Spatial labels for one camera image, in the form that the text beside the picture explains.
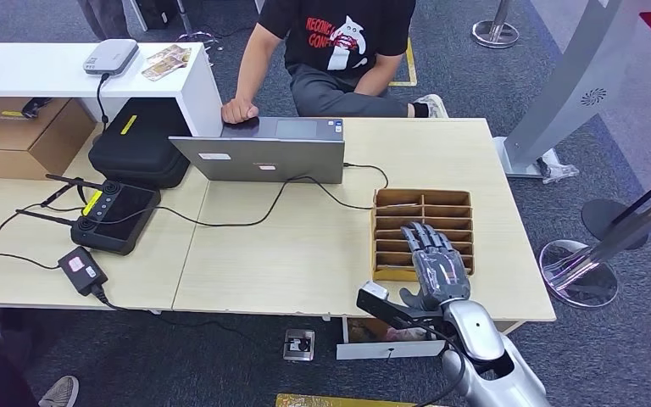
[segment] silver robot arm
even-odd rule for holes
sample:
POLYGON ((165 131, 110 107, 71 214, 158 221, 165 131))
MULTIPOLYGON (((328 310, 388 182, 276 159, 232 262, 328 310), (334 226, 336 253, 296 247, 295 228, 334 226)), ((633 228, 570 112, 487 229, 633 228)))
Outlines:
MULTIPOLYGON (((465 352, 465 374, 456 391, 471 407, 549 407, 545 387, 515 345, 492 323, 482 305, 457 300, 444 305, 465 352), (481 373, 491 371, 491 378, 481 373)), ((460 357, 448 349, 442 356, 448 382, 458 379, 460 357)))
POLYGON ((413 252, 420 283, 417 295, 400 291, 408 307, 387 301, 385 288, 367 282, 357 305, 394 328, 438 326, 448 346, 442 365, 448 383, 471 407, 549 407, 545 387, 510 340, 496 329, 482 305, 470 301, 470 283, 460 253, 432 227, 411 223, 401 228, 413 252), (461 358, 465 370, 460 377, 461 358))

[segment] sneaker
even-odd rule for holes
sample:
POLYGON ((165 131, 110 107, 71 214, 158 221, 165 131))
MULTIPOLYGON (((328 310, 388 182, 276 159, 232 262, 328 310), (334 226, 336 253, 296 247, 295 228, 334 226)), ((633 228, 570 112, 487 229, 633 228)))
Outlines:
POLYGON ((38 402, 39 407, 73 407, 78 395, 78 380, 63 376, 48 389, 38 402))
POLYGON ((445 105, 442 104, 442 99, 434 93, 417 99, 415 103, 427 104, 429 112, 428 117, 431 119, 450 117, 448 116, 448 112, 445 110, 445 105))

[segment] laptop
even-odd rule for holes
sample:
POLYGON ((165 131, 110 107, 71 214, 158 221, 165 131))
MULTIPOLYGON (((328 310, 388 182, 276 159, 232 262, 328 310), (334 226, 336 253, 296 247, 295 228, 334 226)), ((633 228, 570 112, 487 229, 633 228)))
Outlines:
POLYGON ((285 182, 311 176, 323 184, 342 183, 341 119, 260 117, 226 124, 220 137, 169 140, 211 181, 285 182))

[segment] knee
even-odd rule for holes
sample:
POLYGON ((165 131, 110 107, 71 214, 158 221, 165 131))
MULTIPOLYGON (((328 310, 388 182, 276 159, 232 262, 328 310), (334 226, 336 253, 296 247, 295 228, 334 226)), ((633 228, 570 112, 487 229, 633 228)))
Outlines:
POLYGON ((333 93, 339 91, 329 91, 325 93, 314 92, 293 92, 293 102, 296 104, 296 110, 299 116, 303 117, 323 117, 333 114, 333 106, 337 105, 337 99, 341 96, 333 93))

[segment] yellow tag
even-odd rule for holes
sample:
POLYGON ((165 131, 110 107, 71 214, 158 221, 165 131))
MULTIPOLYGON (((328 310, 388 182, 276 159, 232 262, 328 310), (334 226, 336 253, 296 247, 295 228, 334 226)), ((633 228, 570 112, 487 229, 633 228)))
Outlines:
POLYGON ((138 117, 138 116, 136 116, 135 114, 131 116, 131 118, 128 120, 128 123, 126 123, 123 130, 121 130, 121 136, 123 136, 124 134, 126 134, 128 132, 128 129, 131 128, 131 126, 133 125, 133 122, 136 121, 136 117, 138 117))
POLYGON ((96 193, 93 194, 91 197, 91 200, 88 201, 88 204, 86 207, 81 211, 81 213, 86 216, 88 215, 89 212, 91 212, 91 209, 93 208, 93 205, 96 204, 96 201, 101 197, 102 192, 101 191, 96 191, 96 193))
POLYGON ((17 112, 14 110, 4 110, 1 112, 1 116, 17 116, 17 117, 24 117, 24 115, 21 114, 21 112, 17 112))

